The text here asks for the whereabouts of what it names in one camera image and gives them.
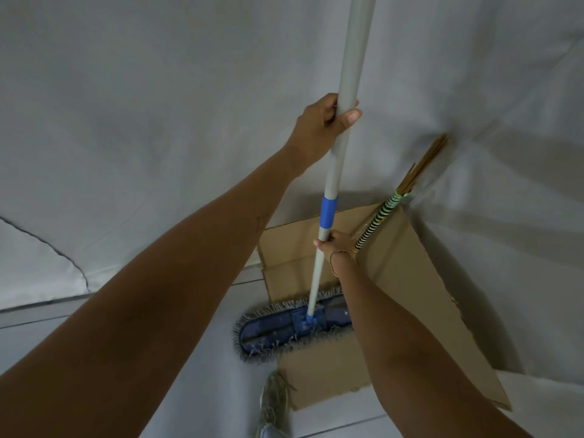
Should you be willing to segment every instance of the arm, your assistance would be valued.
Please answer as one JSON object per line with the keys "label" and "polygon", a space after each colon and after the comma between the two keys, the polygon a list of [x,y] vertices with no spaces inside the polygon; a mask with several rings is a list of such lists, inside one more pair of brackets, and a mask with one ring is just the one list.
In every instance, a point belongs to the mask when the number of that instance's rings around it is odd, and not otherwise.
{"label": "arm", "polygon": [[[348,235],[331,236],[315,241],[325,255],[353,250]],[[377,398],[404,437],[530,436],[482,396],[432,333],[348,253],[334,253],[332,266]]]}
{"label": "arm", "polygon": [[308,106],[285,147],[162,235],[0,377],[5,436],[138,436],[290,182],[360,117]]}

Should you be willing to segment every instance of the blue band on handle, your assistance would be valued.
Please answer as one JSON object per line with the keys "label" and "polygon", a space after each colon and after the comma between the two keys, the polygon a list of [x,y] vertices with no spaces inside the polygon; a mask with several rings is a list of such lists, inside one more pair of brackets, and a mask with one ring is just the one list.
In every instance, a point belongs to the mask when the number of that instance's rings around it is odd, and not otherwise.
{"label": "blue band on handle", "polygon": [[335,220],[336,202],[339,198],[334,200],[327,200],[324,196],[322,197],[321,205],[321,222],[320,225],[323,229],[332,228],[332,222]]}

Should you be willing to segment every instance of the striped broom handle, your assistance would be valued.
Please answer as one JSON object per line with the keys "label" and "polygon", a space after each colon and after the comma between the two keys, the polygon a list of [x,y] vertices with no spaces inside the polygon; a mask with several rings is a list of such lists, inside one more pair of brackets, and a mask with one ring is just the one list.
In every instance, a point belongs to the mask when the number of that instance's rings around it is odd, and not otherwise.
{"label": "striped broom handle", "polygon": [[365,232],[363,232],[363,234],[355,243],[353,250],[354,253],[357,253],[357,251],[365,245],[369,237],[373,232],[375,232],[376,228],[379,227],[385,217],[387,217],[387,215],[389,215],[393,209],[398,206],[399,202],[407,195],[408,194],[400,195],[397,191],[395,191],[394,194],[383,204],[383,206],[381,206],[381,209],[379,209],[379,212],[375,215],[375,218],[373,218],[373,220],[369,223],[369,226],[367,226],[367,229],[365,229]]}

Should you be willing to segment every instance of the fingernail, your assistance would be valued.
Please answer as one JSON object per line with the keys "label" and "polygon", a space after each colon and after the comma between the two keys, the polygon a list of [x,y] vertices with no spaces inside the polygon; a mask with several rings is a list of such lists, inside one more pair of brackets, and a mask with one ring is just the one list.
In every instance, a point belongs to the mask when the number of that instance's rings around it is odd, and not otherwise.
{"label": "fingernail", "polygon": [[349,116],[347,117],[347,121],[349,124],[353,124],[355,121],[359,119],[359,112],[356,110],[352,111]]}

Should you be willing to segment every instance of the foot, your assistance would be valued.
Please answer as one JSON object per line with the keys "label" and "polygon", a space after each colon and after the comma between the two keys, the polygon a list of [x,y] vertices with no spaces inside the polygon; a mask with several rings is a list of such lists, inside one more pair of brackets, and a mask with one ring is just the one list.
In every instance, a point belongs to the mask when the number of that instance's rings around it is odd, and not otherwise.
{"label": "foot", "polygon": [[288,410],[289,398],[288,383],[278,372],[274,372],[267,378],[259,401],[262,411],[260,428],[273,425],[281,429]]}

